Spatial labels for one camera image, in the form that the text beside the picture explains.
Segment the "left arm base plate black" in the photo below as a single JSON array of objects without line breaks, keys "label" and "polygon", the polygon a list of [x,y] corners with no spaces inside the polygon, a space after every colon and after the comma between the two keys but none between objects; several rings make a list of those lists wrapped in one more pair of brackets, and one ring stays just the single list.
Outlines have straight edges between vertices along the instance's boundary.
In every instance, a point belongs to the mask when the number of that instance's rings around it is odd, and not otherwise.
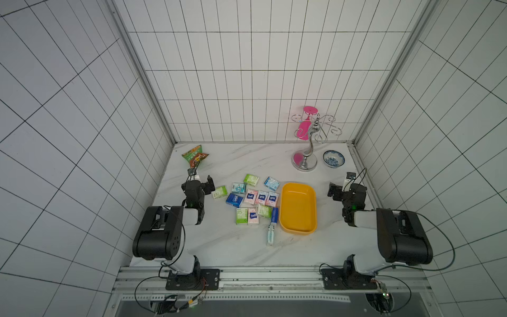
[{"label": "left arm base plate black", "polygon": [[173,274],[166,280],[167,291],[215,291],[219,288],[220,269],[198,269],[190,274]]}]

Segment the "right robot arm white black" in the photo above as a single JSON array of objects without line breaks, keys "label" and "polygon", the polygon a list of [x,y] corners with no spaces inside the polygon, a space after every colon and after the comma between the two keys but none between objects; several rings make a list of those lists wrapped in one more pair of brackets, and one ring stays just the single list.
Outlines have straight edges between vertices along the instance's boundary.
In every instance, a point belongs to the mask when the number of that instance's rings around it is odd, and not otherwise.
[{"label": "right robot arm white black", "polygon": [[415,212],[366,210],[367,187],[361,184],[331,183],[327,195],[342,203],[343,220],[348,226],[375,231],[376,244],[348,256],[341,268],[322,269],[326,289],[375,289],[370,282],[381,269],[427,265],[433,260],[433,248]]}]

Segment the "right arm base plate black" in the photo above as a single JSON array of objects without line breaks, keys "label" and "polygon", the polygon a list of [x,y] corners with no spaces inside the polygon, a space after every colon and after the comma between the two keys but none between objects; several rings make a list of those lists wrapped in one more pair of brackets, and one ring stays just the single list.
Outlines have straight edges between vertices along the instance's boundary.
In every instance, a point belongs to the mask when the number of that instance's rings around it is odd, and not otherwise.
[{"label": "right arm base plate black", "polygon": [[320,274],[325,290],[334,291],[369,291],[378,287],[372,281],[372,276],[366,276],[357,272],[345,272],[343,268],[321,268]]}]

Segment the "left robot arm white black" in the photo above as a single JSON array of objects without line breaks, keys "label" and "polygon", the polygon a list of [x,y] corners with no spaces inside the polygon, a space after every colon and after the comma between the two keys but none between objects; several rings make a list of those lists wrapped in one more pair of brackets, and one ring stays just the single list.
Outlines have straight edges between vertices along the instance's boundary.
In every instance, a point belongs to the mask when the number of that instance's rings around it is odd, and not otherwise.
[{"label": "left robot arm white black", "polygon": [[198,257],[186,251],[187,227],[198,226],[205,216],[205,196],[215,191],[213,179],[191,176],[182,184],[186,196],[179,206],[150,206],[133,240],[136,258],[161,261],[169,269],[168,291],[217,290],[220,270],[202,268]]}]

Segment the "light blue tissue pack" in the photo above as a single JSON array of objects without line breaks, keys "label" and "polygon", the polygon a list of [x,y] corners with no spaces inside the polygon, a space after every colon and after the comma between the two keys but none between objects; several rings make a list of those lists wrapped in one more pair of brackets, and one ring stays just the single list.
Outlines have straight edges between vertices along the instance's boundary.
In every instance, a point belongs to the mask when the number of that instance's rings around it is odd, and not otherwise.
[{"label": "light blue tissue pack", "polygon": [[269,188],[272,192],[277,191],[280,186],[280,181],[268,176],[264,182],[264,185]]}]

